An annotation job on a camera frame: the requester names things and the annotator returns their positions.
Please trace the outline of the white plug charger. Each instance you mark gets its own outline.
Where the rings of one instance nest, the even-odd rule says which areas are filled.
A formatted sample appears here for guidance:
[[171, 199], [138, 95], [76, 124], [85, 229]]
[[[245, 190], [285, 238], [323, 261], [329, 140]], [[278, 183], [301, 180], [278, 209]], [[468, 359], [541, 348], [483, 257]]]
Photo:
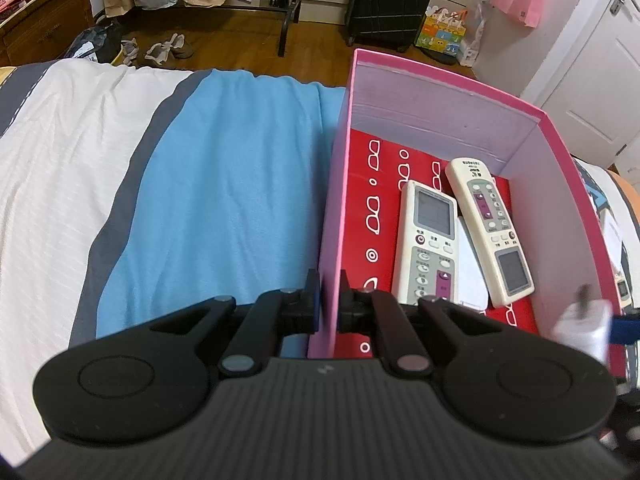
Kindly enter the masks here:
[[592, 299], [591, 287], [585, 284], [578, 288], [575, 301], [555, 323], [552, 339], [608, 365], [611, 322], [611, 303], [605, 299]]

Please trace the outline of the cream AC remote purple buttons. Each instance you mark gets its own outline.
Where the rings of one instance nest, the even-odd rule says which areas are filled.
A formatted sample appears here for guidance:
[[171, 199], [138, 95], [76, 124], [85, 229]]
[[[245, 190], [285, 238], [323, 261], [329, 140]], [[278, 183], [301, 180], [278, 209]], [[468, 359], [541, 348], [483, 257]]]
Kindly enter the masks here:
[[535, 291], [518, 233], [497, 183], [479, 159], [458, 157], [445, 174], [480, 263], [491, 304], [506, 307]]

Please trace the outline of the pink storage box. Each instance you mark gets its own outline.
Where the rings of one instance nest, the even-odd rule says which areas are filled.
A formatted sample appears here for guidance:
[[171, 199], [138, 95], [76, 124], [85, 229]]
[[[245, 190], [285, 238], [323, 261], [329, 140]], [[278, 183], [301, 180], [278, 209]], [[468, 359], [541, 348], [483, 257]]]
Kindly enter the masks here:
[[548, 115], [509, 93], [408, 58], [358, 49], [335, 136], [319, 272], [324, 305], [313, 358], [360, 356], [338, 338], [338, 290], [389, 289], [400, 189], [447, 185], [447, 162], [482, 160], [500, 181], [535, 290], [496, 320], [550, 336], [579, 286], [617, 288], [584, 181]]

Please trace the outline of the white room door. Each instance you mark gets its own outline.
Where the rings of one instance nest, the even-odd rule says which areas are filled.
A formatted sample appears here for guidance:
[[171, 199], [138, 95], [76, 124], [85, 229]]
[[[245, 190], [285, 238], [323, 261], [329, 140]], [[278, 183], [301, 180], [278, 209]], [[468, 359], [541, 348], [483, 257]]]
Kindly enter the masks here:
[[639, 135], [639, 0], [608, 0], [544, 110], [573, 155], [614, 164]]

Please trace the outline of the small white slim remote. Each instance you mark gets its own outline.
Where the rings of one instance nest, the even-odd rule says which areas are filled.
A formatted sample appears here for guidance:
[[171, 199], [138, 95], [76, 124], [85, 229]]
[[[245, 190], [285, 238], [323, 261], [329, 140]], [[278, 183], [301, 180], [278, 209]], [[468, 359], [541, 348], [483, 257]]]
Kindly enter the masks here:
[[457, 218], [457, 229], [457, 303], [477, 312], [485, 312], [489, 304], [488, 290], [468, 229], [461, 216]]

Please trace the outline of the white AC remote with screen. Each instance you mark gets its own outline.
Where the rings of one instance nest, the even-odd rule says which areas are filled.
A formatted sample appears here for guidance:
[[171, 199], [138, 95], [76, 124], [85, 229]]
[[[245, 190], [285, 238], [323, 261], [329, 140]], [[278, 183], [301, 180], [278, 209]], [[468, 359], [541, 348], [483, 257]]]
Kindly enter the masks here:
[[401, 304], [425, 296], [457, 299], [458, 206], [415, 180], [401, 191], [392, 294]]

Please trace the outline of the striped blue white bedsheet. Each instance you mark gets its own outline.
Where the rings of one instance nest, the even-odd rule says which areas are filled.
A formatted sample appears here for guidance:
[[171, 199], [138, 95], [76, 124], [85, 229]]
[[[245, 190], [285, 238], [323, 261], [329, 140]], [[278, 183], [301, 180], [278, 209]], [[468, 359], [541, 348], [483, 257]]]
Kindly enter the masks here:
[[343, 88], [63, 60], [1, 76], [1, 453], [48, 438], [48, 359], [319, 259]]

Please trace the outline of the white sandal pair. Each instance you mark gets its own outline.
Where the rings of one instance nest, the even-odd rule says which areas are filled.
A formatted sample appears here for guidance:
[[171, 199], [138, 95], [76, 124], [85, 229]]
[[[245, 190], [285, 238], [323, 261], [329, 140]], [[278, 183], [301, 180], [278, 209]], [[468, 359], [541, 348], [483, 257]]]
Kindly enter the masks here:
[[173, 34], [168, 40], [157, 42], [145, 52], [142, 58], [144, 66], [166, 68], [170, 70], [177, 61], [186, 60], [194, 51], [183, 34]]

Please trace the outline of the colourful cartoon carton box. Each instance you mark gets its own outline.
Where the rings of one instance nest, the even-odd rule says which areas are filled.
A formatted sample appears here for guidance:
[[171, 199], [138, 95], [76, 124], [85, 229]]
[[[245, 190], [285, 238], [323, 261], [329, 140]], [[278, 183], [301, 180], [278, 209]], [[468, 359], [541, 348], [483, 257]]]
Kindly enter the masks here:
[[455, 58], [466, 33], [467, 10], [449, 11], [441, 6], [429, 6], [424, 14], [414, 45], [427, 52]]

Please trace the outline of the wooden dresser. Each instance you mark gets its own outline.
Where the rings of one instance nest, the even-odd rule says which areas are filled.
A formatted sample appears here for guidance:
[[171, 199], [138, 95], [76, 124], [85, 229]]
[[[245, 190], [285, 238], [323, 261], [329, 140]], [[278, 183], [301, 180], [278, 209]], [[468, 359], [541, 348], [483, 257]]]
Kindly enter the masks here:
[[76, 37], [93, 25], [90, 0], [29, 0], [1, 21], [1, 65], [62, 58]]

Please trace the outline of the black hard-shell suitcase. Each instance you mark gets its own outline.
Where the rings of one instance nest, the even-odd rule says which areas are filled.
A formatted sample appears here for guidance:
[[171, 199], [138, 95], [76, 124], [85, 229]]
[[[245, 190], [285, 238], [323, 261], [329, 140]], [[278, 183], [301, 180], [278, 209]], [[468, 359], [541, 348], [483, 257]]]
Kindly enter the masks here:
[[348, 0], [345, 14], [349, 46], [408, 50], [416, 39], [430, 0]]

